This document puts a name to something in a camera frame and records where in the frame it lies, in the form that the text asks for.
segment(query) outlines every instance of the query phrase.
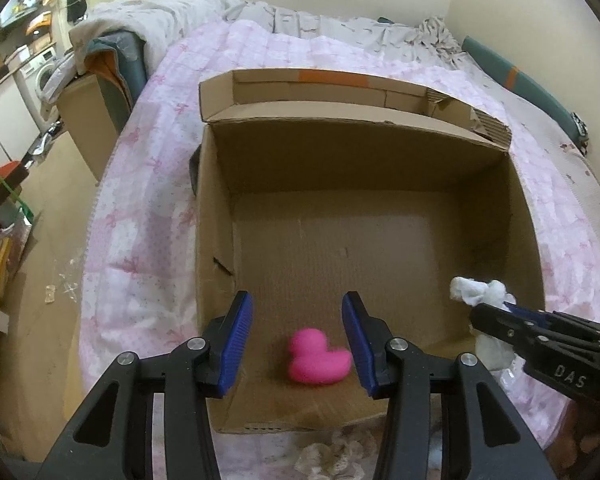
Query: corrugated cardboard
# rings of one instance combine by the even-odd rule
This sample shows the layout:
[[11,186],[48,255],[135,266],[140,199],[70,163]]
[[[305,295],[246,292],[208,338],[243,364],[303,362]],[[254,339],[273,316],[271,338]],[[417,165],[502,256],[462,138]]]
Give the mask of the corrugated cardboard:
[[231,433],[334,428],[381,415],[355,372],[312,387],[286,377],[307,326],[346,346],[342,296],[357,290],[392,332],[438,355],[472,350],[454,276],[500,279],[543,307],[538,247],[507,148],[469,105],[378,77],[242,70],[200,87],[196,286],[201,328],[236,290],[254,322],[230,395]]

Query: pink toy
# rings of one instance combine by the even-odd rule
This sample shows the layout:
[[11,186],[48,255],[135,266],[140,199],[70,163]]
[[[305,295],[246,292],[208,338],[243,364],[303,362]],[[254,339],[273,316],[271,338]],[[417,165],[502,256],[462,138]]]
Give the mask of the pink toy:
[[351,352],[328,350],[327,336],[321,330],[298,330],[289,340],[293,360],[289,377],[298,383],[333,384],[343,380],[351,370]]

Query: bed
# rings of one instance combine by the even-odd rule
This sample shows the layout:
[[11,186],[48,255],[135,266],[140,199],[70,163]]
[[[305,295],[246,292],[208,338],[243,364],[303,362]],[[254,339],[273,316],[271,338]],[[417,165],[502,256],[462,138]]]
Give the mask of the bed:
[[[191,279],[196,205],[189,178],[189,157],[203,129],[197,83],[234,68],[287,66],[408,80],[508,124],[510,152],[536,229],[546,307],[600,322],[600,186],[554,120],[490,79],[442,20],[412,28],[243,2],[175,41],[147,71],[149,81],[110,158],[90,222],[82,281],[79,357],[85,388],[122,351],[147,357],[197,335]],[[516,360],[501,384],[546,446],[566,399],[521,367]],[[160,403],[155,409],[159,415]],[[154,429],[160,441],[161,425]],[[293,467],[300,449],[325,438],[216,434],[214,441],[224,478],[273,479],[304,478]],[[371,467],[373,454],[364,460]],[[159,450],[154,462],[156,478],[164,478]]]

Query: wooden floor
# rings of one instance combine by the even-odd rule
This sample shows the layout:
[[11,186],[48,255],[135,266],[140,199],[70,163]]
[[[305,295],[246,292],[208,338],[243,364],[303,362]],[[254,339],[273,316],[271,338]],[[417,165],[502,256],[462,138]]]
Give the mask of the wooden floor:
[[[38,221],[0,306],[10,316],[9,333],[0,334],[0,436],[9,452],[41,462],[66,422],[67,361],[79,313],[80,290],[75,301],[60,274],[76,258],[74,281],[81,280],[96,181],[65,133],[22,187]],[[49,304],[47,285],[56,286]]]

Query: silver screw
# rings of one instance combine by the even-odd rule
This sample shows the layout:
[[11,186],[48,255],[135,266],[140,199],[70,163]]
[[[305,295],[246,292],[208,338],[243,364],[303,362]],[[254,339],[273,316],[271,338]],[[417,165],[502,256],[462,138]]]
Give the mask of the silver screw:
[[134,355],[133,352],[122,352],[122,354],[120,354],[118,356],[117,361],[118,361],[118,364],[129,365],[134,361],[135,358],[136,358],[136,356]]
[[463,365],[475,366],[478,364],[478,358],[473,354],[466,353],[460,356],[460,362]]
[[189,350],[202,350],[206,345],[206,341],[201,337],[193,337],[187,341]]
[[391,339],[391,341],[389,341],[389,346],[398,352],[402,352],[403,350],[409,348],[409,343],[407,343],[401,337],[394,337]]

